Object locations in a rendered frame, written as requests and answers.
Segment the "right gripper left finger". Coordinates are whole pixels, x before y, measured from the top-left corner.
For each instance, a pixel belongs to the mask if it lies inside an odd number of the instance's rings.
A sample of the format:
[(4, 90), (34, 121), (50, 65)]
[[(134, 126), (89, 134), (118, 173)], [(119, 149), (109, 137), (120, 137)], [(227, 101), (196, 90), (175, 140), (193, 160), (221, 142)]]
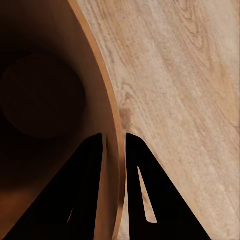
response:
[(94, 240), (102, 157), (86, 138), (3, 240)]

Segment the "trash can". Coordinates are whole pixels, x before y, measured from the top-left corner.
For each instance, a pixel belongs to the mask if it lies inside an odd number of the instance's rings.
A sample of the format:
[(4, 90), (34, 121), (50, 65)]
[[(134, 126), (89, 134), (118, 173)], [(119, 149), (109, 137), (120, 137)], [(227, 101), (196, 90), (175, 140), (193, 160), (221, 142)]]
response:
[(102, 134), (93, 240), (117, 240), (126, 157), (113, 85), (76, 0), (0, 0), (0, 240)]

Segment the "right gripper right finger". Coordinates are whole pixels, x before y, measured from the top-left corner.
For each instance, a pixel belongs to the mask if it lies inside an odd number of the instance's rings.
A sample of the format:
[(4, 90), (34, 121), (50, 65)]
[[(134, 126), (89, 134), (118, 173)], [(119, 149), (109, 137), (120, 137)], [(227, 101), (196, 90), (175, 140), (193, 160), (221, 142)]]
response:
[[(140, 169), (157, 223), (146, 220)], [(146, 143), (126, 134), (130, 240), (211, 240)]]

